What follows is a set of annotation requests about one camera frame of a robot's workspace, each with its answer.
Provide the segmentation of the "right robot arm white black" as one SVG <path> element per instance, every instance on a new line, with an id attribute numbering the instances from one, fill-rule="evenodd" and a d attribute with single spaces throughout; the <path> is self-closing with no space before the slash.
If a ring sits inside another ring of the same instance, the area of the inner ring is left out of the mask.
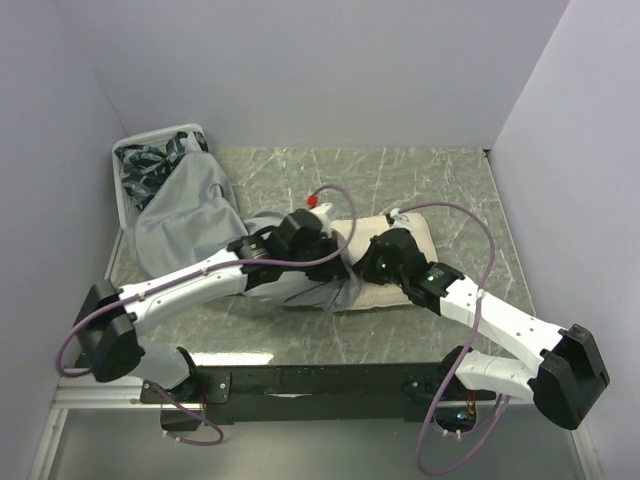
<path id="1" fill-rule="evenodd" d="M 398 286 L 414 305 L 476 328 L 509 352 L 470 351 L 442 370 L 439 387 L 449 398 L 486 390 L 530 400 L 549 421 L 575 430 L 610 383 L 588 329 L 547 323 L 480 290 L 459 270 L 427 260 L 406 229 L 373 237 L 354 270 L 368 283 Z"/>

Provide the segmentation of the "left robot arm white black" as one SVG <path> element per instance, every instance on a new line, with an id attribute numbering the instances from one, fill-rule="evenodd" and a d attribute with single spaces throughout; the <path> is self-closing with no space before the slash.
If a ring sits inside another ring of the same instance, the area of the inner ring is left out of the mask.
<path id="1" fill-rule="evenodd" d="M 193 399 L 200 378 L 188 352 L 152 342 L 162 321 L 218 298 L 245 296 L 281 305 L 319 305 L 327 288 L 348 277 L 331 228 L 335 208 L 298 209 L 265 234 L 240 237 L 209 258 L 165 276 L 115 288 L 94 285 L 78 333 L 90 372 L 100 383 L 134 376 L 163 387 L 176 401 Z"/>

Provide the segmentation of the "cream pillow with bear print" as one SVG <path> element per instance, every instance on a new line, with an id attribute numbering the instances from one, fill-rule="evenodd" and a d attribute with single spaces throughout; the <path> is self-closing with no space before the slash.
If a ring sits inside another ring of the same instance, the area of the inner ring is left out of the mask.
<path id="1" fill-rule="evenodd" d="M 419 213 L 405 214 L 411 219 L 413 226 L 411 234 L 416 240 L 418 248 L 426 256 L 430 268 L 437 261 L 437 254 L 427 221 Z M 335 220 L 332 222 L 332 228 L 339 235 L 341 244 L 347 242 L 350 230 L 354 230 L 355 234 L 353 239 L 348 241 L 348 247 L 343 256 L 349 278 L 337 283 L 334 295 L 329 297 L 323 305 L 325 309 L 332 312 L 343 312 L 410 305 L 412 299 L 409 294 L 413 291 L 418 293 L 419 299 L 424 297 L 422 284 L 429 268 L 418 281 L 404 289 L 393 284 L 368 283 L 357 276 L 353 270 L 353 265 L 363 257 L 369 247 L 370 239 L 389 230 L 384 216 L 360 218 L 356 221 L 355 226 L 352 226 L 347 220 Z"/>

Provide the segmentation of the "grey pillowcase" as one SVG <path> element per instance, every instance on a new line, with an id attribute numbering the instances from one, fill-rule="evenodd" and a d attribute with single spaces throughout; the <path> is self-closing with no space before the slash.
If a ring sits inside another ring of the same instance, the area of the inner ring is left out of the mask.
<path id="1" fill-rule="evenodd" d="M 232 184 L 214 157 L 189 153 L 139 214 L 128 241 L 140 269 L 151 278 L 201 262 L 232 241 L 266 226 L 277 226 L 285 214 L 261 210 L 240 216 Z M 257 302 L 285 307 L 349 309 L 360 293 L 353 273 L 346 280 L 318 283 L 301 272 L 245 293 Z"/>

